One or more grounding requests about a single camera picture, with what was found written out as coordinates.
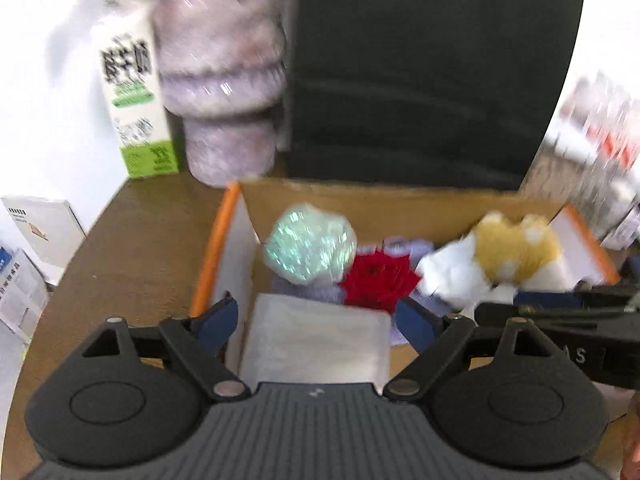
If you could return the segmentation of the person's right hand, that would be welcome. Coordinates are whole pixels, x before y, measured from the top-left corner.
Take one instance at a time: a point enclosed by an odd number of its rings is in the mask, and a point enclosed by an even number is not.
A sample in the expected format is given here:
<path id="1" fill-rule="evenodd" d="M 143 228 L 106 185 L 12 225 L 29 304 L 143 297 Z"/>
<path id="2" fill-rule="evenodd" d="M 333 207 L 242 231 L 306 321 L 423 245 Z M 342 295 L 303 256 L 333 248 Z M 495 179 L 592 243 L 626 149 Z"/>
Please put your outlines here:
<path id="1" fill-rule="evenodd" d="M 623 435 L 623 463 L 620 468 L 622 480 L 640 479 L 640 399 L 636 392 L 632 397 L 625 418 L 626 427 Z"/>

